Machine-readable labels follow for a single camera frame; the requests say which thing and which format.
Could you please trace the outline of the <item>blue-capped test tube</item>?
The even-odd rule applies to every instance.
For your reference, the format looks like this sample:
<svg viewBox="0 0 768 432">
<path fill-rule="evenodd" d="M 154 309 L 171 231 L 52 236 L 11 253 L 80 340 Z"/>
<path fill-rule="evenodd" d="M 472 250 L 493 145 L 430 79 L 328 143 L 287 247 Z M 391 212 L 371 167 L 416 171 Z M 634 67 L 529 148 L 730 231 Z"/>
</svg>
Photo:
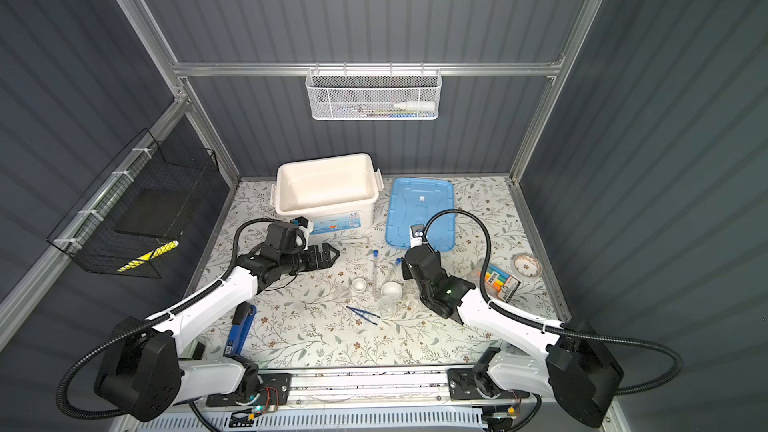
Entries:
<svg viewBox="0 0 768 432">
<path fill-rule="evenodd" d="M 379 288 L 379 251 L 374 249 L 372 252 L 372 272 L 371 272 L 371 291 L 375 299 L 380 297 Z"/>
<path fill-rule="evenodd" d="M 385 275 L 384 283 L 397 282 L 402 278 L 402 259 L 397 258 Z"/>
</svg>

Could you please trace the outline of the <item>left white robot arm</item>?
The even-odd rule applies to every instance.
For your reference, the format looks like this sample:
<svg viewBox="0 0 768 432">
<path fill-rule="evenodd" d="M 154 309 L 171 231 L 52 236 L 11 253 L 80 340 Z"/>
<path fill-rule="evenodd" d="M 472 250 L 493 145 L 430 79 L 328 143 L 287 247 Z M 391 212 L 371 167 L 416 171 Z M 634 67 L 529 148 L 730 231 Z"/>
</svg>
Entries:
<svg viewBox="0 0 768 432">
<path fill-rule="evenodd" d="M 233 253 L 226 271 L 204 289 L 143 321 L 129 318 L 113 331 L 94 381 L 95 394 L 118 414 L 148 422 L 169 407 L 209 395 L 257 401 L 258 367 L 233 354 L 183 360 L 206 328 L 285 276 L 331 268 L 340 256 L 328 243 L 311 245 L 308 220 L 264 220 L 266 236 L 249 252 Z"/>
</svg>

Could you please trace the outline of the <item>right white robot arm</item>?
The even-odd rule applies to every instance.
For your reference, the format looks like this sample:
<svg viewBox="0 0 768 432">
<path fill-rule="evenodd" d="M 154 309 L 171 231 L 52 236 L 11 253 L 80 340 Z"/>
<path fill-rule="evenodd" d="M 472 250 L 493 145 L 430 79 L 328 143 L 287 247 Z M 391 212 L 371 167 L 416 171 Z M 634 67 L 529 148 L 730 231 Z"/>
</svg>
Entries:
<svg viewBox="0 0 768 432">
<path fill-rule="evenodd" d="M 517 392 L 551 397 L 581 424 L 600 427 L 623 378 L 607 348 L 543 330 L 547 324 L 557 327 L 556 321 L 495 299 L 487 303 L 482 288 L 447 274 L 422 224 L 411 226 L 410 235 L 403 278 L 415 281 L 422 304 L 444 319 L 482 329 L 504 342 L 489 347 L 472 371 L 458 379 L 459 397 L 496 399 Z"/>
</svg>

